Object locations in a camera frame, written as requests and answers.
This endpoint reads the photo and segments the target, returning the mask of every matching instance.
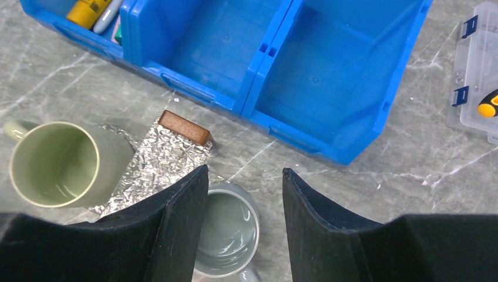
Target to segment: blue latch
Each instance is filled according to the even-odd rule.
[[[479,15],[476,15],[475,17],[473,17],[472,19],[470,19],[464,23],[467,26],[466,26],[465,34],[462,36],[463,39],[469,37],[469,35],[471,35],[477,31],[477,19],[478,18],[479,18]]]
[[[470,90],[470,87],[468,87],[468,86],[462,87],[460,89],[456,89],[455,90],[456,95],[455,95],[455,98],[453,100],[452,106],[458,107],[460,105],[467,104],[467,100],[469,98],[469,90]]]

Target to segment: aluminum foil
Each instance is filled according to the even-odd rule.
[[[135,149],[121,182],[106,204],[90,207],[100,217],[129,207],[155,193],[168,188],[196,167],[206,163],[212,143],[200,146],[157,124],[139,143],[136,137],[115,126],[103,128],[125,137]],[[210,175],[211,180],[222,179]]]

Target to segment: mug rim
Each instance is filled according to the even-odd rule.
[[[67,126],[74,127],[76,129],[78,129],[79,131],[83,132],[86,135],[86,137],[88,137],[88,139],[90,139],[90,141],[92,142],[93,148],[95,149],[95,153],[97,155],[97,165],[95,168],[95,172],[93,173],[92,181],[90,182],[90,184],[88,184],[87,188],[80,195],[78,195],[78,197],[75,197],[74,199],[67,201],[67,202],[64,202],[62,204],[40,204],[40,203],[37,203],[37,202],[27,198],[19,190],[17,184],[14,181],[14,174],[12,173],[12,169],[13,169],[13,165],[14,165],[15,154],[18,151],[20,145],[26,140],[26,138],[29,137],[29,135],[31,135],[35,131],[38,131],[44,127],[53,126],[53,125],[67,125]],[[97,147],[97,143],[95,142],[94,138],[90,135],[90,133],[88,131],[86,131],[86,129],[84,129],[83,127],[81,127],[75,123],[72,123],[72,122],[47,122],[47,123],[41,124],[33,129],[31,129],[22,137],[22,139],[16,144],[16,146],[12,150],[11,160],[9,162],[9,176],[11,178],[12,185],[13,185],[14,189],[16,190],[17,194],[20,195],[21,198],[23,198],[24,200],[28,201],[31,204],[34,204],[35,206],[50,207],[50,208],[65,207],[65,206],[68,206],[68,205],[78,201],[79,199],[81,199],[84,195],[86,195],[86,193],[88,193],[90,188],[93,186],[95,180],[97,179],[99,169],[100,169],[100,152],[99,152],[99,148]]]
[[[198,274],[201,274],[202,276],[205,276],[207,278],[225,278],[225,277],[232,276],[232,275],[237,274],[240,271],[242,271],[244,268],[246,268],[251,263],[251,261],[253,260],[254,255],[256,255],[256,250],[258,249],[258,245],[260,243],[260,218],[259,218],[259,212],[255,210],[255,208],[253,207],[253,204],[250,203],[248,200],[246,200],[242,195],[240,195],[240,194],[238,194],[238,193],[236,193],[234,191],[226,190],[226,189],[212,189],[212,190],[208,190],[207,196],[209,197],[209,195],[212,195],[212,194],[227,194],[227,195],[234,196],[234,197],[238,198],[239,200],[241,200],[249,208],[249,210],[253,214],[253,216],[254,216],[254,223],[256,225],[256,227],[255,227],[255,229],[256,229],[256,239],[254,240],[253,251],[251,252],[251,255],[248,257],[247,261],[245,263],[243,263],[240,267],[237,267],[237,269],[231,271],[228,274],[212,275],[212,274],[204,273],[204,272],[198,270],[197,268],[195,268],[195,265],[194,265],[194,271],[196,273],[198,273]]]

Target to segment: bin compartment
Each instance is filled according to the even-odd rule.
[[[383,130],[430,6],[381,2],[294,1],[243,116],[308,153],[350,163]]]
[[[123,19],[125,22],[127,21],[127,7],[133,1],[123,1],[120,10],[122,22]],[[131,50],[128,48],[128,41],[123,42],[123,46],[120,46],[110,40],[117,17],[102,34],[96,34],[66,19],[66,15],[73,8],[76,0],[20,0],[20,2],[28,15],[35,18],[41,25],[62,34],[69,40],[104,56],[110,61],[126,64],[126,60],[129,59]],[[122,27],[122,32],[127,35],[128,29]]]
[[[291,0],[138,0],[134,63],[237,115]]]

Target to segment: brown block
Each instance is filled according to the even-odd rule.
[[[159,124],[202,146],[207,143],[211,136],[209,130],[168,110],[165,110],[163,115],[161,115]]]

